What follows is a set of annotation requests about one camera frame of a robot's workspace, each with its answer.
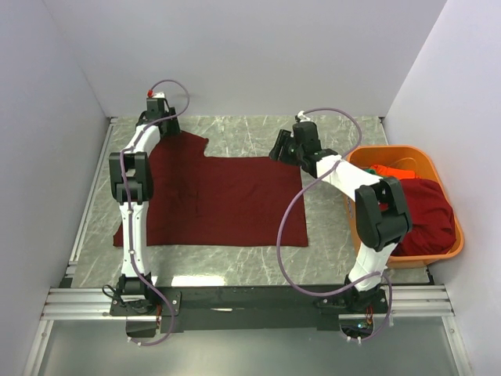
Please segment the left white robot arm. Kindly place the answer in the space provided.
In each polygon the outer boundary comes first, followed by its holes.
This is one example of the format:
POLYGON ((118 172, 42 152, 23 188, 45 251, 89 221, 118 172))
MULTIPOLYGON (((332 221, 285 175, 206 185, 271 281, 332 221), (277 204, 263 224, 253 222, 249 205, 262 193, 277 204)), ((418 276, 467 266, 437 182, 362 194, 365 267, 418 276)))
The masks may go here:
POLYGON ((140 315, 160 312, 171 303, 154 283, 146 253, 146 222, 153 199, 150 155, 167 136, 180 133, 177 114, 162 92, 149 93, 128 144, 109 156, 111 193, 121 213, 122 266, 114 301, 140 315))

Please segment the dark red t-shirt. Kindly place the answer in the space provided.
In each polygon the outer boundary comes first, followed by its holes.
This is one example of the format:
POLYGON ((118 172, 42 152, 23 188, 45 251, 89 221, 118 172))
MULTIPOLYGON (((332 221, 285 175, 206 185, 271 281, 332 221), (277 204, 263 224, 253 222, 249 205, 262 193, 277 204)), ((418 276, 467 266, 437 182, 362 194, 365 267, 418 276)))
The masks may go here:
POLYGON ((308 246, 302 199, 279 229, 302 188, 300 169, 268 157, 208 157, 207 144, 182 132, 153 149, 147 245, 308 246))

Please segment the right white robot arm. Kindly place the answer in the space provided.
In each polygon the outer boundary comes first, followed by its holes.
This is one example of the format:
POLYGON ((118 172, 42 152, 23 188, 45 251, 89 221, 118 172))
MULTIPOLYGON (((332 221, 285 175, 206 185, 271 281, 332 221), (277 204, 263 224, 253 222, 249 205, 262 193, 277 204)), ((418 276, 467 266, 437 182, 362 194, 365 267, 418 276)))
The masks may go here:
POLYGON ((344 286, 334 291, 314 292, 287 283, 296 291, 328 300, 341 295, 344 305, 362 312, 378 292, 391 253, 412 229, 409 207, 398 179, 381 178, 346 161, 337 152, 321 146, 316 123, 299 121, 291 130, 279 131, 269 156, 274 161, 298 166, 314 179, 336 188, 355 204, 355 232, 360 239, 355 264, 344 286))

